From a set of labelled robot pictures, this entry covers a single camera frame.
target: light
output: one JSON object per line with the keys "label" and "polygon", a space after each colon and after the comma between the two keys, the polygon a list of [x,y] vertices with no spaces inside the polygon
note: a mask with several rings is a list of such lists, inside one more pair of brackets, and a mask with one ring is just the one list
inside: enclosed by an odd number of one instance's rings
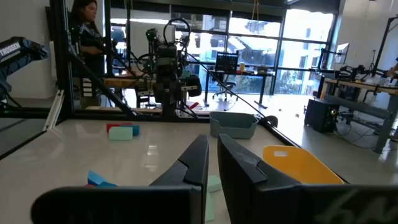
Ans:
{"label": "light", "polygon": [[295,2],[298,2],[299,0],[285,0],[285,4],[293,4]]}

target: light blue tray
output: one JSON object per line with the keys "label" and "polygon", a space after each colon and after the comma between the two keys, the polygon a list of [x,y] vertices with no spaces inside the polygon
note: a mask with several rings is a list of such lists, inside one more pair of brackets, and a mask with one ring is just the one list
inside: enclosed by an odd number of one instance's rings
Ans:
{"label": "light blue tray", "polygon": [[210,134],[218,137],[227,134],[231,138],[251,139],[259,121],[251,114],[211,112]]}

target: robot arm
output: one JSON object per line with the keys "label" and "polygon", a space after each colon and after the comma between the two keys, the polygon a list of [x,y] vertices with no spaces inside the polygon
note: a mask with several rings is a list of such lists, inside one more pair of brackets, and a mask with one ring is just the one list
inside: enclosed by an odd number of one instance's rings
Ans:
{"label": "robot arm", "polygon": [[49,56],[48,50],[40,44],[23,37],[11,37],[0,42],[0,100],[11,91],[7,77],[35,60]]}

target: green block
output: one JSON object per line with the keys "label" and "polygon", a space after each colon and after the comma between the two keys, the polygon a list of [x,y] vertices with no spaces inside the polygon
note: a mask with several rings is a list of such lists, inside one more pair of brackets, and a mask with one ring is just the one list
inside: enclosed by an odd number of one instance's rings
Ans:
{"label": "green block", "polygon": [[211,195],[207,193],[206,195],[206,216],[205,216],[205,221],[212,221],[216,218],[214,214],[214,204],[213,204],[213,199],[211,198]]}
{"label": "green block", "polygon": [[109,130],[109,140],[113,141],[132,140],[132,127],[112,127]]}
{"label": "green block", "polygon": [[207,192],[212,193],[221,189],[222,185],[220,178],[217,177],[216,175],[209,176],[207,179]]}

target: dark hair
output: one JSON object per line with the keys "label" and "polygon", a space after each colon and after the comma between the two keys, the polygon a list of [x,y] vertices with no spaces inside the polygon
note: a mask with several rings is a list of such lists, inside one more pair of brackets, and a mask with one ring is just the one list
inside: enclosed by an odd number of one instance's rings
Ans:
{"label": "dark hair", "polygon": [[[85,17],[81,10],[91,3],[95,3],[96,5],[98,5],[96,0],[75,0],[72,6],[72,18],[76,21],[84,22]],[[91,22],[90,25],[98,30],[94,22]]]}

